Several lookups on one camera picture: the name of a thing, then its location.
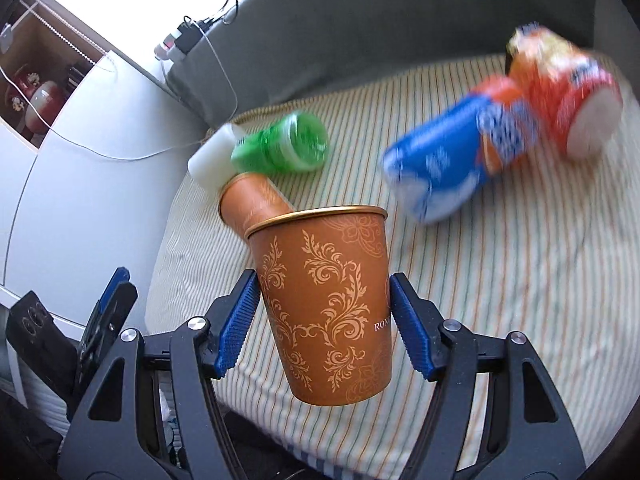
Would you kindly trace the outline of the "wooden wall shelf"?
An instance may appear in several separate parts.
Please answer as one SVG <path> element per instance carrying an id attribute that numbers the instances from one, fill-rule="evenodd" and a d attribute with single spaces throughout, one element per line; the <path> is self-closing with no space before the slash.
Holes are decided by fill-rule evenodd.
<path id="1" fill-rule="evenodd" d="M 66 101 L 100 58 L 110 50 L 77 18 L 53 0 L 17 0 L 1 31 L 1 118 L 6 125 L 38 148 L 45 134 L 25 127 L 23 113 L 6 105 L 6 90 L 14 73 L 24 64 L 44 80 L 53 80 Z"/>

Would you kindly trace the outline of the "green plastic bottle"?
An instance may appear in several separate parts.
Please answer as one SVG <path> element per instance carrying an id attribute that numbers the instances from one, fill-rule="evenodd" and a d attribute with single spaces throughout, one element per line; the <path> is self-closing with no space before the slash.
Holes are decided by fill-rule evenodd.
<path id="1" fill-rule="evenodd" d="M 239 172 L 288 174 L 319 169 L 329 153 L 329 136 L 313 114 L 288 114 L 268 128 L 248 134 L 231 154 Z"/>

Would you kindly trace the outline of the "small orange paper cup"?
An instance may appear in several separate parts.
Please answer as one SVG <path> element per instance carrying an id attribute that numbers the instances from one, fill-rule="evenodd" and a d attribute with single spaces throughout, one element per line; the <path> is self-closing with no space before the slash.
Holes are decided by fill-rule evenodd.
<path id="1" fill-rule="evenodd" d="M 218 210 L 222 222 L 246 240 L 253 226 L 294 208 L 264 174 L 243 172 L 222 189 Z"/>

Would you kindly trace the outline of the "white plastic container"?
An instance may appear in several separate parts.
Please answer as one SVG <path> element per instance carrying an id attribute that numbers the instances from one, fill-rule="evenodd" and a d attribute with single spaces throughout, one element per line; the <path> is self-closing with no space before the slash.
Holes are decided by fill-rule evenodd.
<path id="1" fill-rule="evenodd" d="M 231 155 L 243 136 L 245 131 L 240 126 L 232 122 L 222 125 L 189 159 L 191 179 L 203 190 L 218 193 L 238 174 Z"/>

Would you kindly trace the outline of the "blue Arctic Ocean can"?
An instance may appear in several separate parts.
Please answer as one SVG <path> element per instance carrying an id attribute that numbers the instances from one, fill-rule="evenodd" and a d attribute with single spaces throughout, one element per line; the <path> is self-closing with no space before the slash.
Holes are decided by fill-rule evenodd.
<path id="1" fill-rule="evenodd" d="M 445 113 L 391 145 L 381 167 L 414 221 L 442 221 L 537 142 L 537 119 L 507 76 L 491 76 Z"/>

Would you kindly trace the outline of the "black power adapter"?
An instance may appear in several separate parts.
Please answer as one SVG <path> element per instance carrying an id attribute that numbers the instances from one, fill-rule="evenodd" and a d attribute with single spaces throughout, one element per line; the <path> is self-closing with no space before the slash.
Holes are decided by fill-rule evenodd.
<path id="1" fill-rule="evenodd" d="M 197 21 L 185 15 L 177 28 L 178 36 L 175 39 L 175 47 L 182 54 L 188 54 L 215 23 L 214 18 Z"/>

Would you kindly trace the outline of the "red round ornament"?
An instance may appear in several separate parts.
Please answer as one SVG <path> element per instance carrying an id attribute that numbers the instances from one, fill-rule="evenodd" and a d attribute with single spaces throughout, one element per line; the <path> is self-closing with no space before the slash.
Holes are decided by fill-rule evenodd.
<path id="1" fill-rule="evenodd" d="M 53 80 L 44 80 L 27 64 L 12 76 L 18 90 L 9 86 L 6 105 L 17 113 L 23 113 L 25 127 L 33 134 L 46 134 L 65 104 L 61 87 Z"/>

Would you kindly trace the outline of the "orange patterned paper cup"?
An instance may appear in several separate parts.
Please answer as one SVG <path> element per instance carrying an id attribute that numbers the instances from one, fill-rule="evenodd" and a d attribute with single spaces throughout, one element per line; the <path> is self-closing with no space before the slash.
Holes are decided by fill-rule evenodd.
<path id="1" fill-rule="evenodd" d="M 280 360 L 298 400 L 347 405 L 392 376 L 387 212 L 281 214 L 246 232 Z"/>

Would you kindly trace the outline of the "grey sofa backrest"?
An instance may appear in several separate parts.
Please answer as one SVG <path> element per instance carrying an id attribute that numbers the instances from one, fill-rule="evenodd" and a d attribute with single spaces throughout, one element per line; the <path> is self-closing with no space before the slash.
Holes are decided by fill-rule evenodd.
<path id="1" fill-rule="evenodd" d="M 499 53 L 537 22 L 593 40 L 596 0 L 243 0 L 198 38 L 169 88 L 207 125 L 234 114 L 359 86 L 406 68 Z"/>

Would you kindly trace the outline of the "orange-labelled plastic jar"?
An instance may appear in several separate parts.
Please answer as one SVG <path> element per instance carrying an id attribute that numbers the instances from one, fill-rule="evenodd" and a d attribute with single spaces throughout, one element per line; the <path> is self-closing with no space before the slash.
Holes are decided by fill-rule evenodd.
<path id="1" fill-rule="evenodd" d="M 515 29 L 506 44 L 506 73 L 569 159 L 599 154 L 620 125 L 624 101 L 615 77 L 547 27 Z"/>

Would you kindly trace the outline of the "white power strip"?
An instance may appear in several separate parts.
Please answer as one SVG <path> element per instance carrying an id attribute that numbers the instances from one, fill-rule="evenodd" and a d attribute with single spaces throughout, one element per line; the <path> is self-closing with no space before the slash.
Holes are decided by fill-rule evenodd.
<path id="1" fill-rule="evenodd" d="M 175 29 L 170 32 L 159 44 L 154 48 L 154 56 L 160 61 L 180 62 L 186 54 L 181 49 L 183 36 L 182 32 Z"/>

